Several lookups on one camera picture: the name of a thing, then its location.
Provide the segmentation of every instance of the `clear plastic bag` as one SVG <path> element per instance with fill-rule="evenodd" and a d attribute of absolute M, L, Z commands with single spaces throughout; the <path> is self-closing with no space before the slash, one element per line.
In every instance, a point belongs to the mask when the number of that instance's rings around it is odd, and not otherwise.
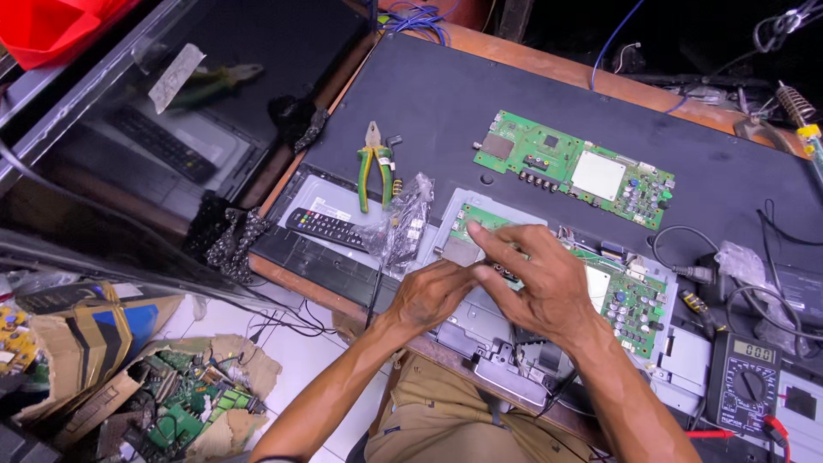
<path fill-rule="evenodd" d="M 434 187 L 434 180 L 418 173 L 414 181 L 392 198 L 378 222 L 352 228 L 360 235 L 369 254 L 383 263 L 392 278 L 402 279 L 417 257 L 429 223 Z"/>
<path fill-rule="evenodd" d="M 766 282 L 765 266 L 755 251 L 743 246 L 738 246 L 729 241 L 724 241 L 720 243 L 720 252 L 716 254 L 714 259 L 720 264 L 721 274 L 738 278 L 745 284 L 778 292 L 772 283 Z M 788 319 L 786 313 L 783 312 L 780 301 L 776 297 L 761 291 L 753 291 L 753 293 L 758 299 L 768 305 L 766 313 L 771 318 L 792 330 L 797 328 L 794 323 Z M 779 346 L 788 353 L 795 354 L 794 334 L 781 330 L 767 320 L 761 320 L 757 326 L 755 326 L 755 335 L 758 339 L 763 339 L 764 341 Z M 803 351 L 800 354 L 804 355 L 808 352 L 808 343 L 805 339 L 801 339 L 800 342 L 801 350 Z"/>

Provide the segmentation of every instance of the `cardboard box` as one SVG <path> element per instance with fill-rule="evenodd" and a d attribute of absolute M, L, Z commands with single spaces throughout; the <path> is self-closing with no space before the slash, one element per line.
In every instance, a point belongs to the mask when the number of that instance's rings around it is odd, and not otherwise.
<path fill-rule="evenodd" d="M 49 360 L 49 397 L 14 419 L 24 425 L 78 406 L 92 388 L 131 362 L 179 307 L 182 295 L 129 302 L 81 300 L 70 310 L 33 316 L 30 330 Z"/>
<path fill-rule="evenodd" d="M 65 428 L 53 440 L 54 446 L 62 450 L 67 449 L 103 423 L 104 419 L 137 392 L 143 379 L 132 378 L 128 375 L 128 370 L 145 356 L 161 350 L 197 354 L 209 349 L 212 355 L 219 358 L 236 356 L 242 352 L 244 358 L 248 360 L 244 361 L 242 366 L 232 367 L 232 369 L 236 368 L 238 374 L 248 378 L 249 390 L 261 401 L 268 397 L 277 384 L 277 375 L 282 371 L 280 363 L 272 360 L 261 348 L 237 334 L 219 334 L 214 338 L 155 341 L 148 344 L 131 363 L 74 413 Z M 240 453 L 253 432 L 266 422 L 266 419 L 254 417 L 245 410 L 229 410 L 191 443 L 187 456 L 194 460 L 204 460 L 213 456 Z"/>

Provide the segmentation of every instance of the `screwdriver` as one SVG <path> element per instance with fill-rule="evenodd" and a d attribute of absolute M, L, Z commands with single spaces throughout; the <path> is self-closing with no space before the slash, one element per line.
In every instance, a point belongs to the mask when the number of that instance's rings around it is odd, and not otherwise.
<path fill-rule="evenodd" d="M 700 323 L 703 324 L 703 334 L 705 334 L 706 338 L 709 341 L 714 341 L 714 334 L 718 331 L 725 331 L 728 330 L 726 325 L 721 325 L 717 321 L 714 320 L 712 313 L 709 311 L 709 306 L 706 306 L 706 303 L 703 302 L 703 299 L 697 297 L 696 294 L 689 291 L 688 289 L 684 289 L 680 291 L 678 294 L 683 302 L 693 311 L 697 316 L 700 318 Z"/>

